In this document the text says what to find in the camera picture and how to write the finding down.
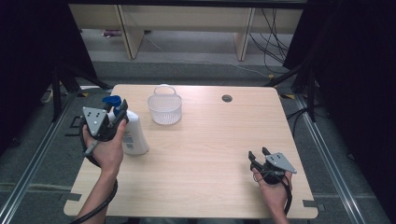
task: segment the clear plastic basket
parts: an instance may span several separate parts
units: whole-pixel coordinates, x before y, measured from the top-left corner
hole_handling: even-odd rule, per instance
[[[172,89],[173,93],[158,93],[159,88]],[[181,97],[175,88],[162,84],[154,89],[148,98],[148,108],[152,119],[159,124],[174,124],[181,118]]]

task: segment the spray bottle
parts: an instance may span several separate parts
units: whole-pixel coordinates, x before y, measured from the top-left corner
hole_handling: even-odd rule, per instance
[[[118,95],[107,96],[102,100],[104,103],[113,105],[113,112],[108,113],[108,118],[113,120],[120,112],[121,98]],[[141,155],[149,151],[149,145],[143,135],[140,119],[136,113],[127,110],[129,122],[125,127],[125,135],[122,138],[122,148],[126,154]]]

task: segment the desk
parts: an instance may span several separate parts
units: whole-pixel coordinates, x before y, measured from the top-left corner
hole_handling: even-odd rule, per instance
[[[282,152],[297,169],[289,218],[314,218],[304,168],[276,90],[260,87],[174,86],[182,97],[182,118],[171,126],[156,124],[147,99],[155,86],[118,85],[113,94],[126,99],[141,118],[150,150],[124,156],[119,190],[108,207],[121,217],[267,218],[258,184],[249,170],[248,152],[260,162],[262,147]],[[222,101],[231,95],[230,103]],[[75,216],[87,199],[100,169],[85,160],[71,190],[79,202],[67,201]]]

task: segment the person's right hand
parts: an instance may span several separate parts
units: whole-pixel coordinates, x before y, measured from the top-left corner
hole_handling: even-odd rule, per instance
[[[99,142],[92,152],[93,157],[97,160],[102,169],[102,173],[117,175],[119,172],[120,164],[123,159],[122,137],[125,133],[125,126],[126,120],[123,119],[120,122],[114,138],[108,142]],[[82,131],[85,145],[88,147],[92,144],[94,139],[88,133],[87,125],[84,125]]]
[[[258,183],[260,186],[260,191],[262,192],[262,199],[270,210],[274,222],[289,223],[284,212],[286,200],[288,199],[288,194],[285,191],[285,187],[281,183],[277,183],[275,185],[267,184],[262,178],[262,174],[260,174],[256,168],[253,168],[252,172],[255,179],[259,180]],[[285,184],[288,184],[288,180],[291,190],[291,172],[289,171],[285,173],[285,177],[283,177],[282,181]]]

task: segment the wooden table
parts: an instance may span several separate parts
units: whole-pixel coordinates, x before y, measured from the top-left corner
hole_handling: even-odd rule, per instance
[[[292,178],[289,218],[314,218],[304,168],[276,90],[259,87],[174,86],[182,97],[182,118],[170,126],[155,123],[147,99],[156,86],[118,85],[113,94],[126,99],[141,118],[150,146],[141,156],[124,156],[119,190],[108,208],[121,217],[270,217],[249,170],[251,150],[264,162],[262,147],[282,152],[297,169]],[[233,97],[230,103],[222,96]],[[75,216],[100,169],[85,160],[64,212]]]

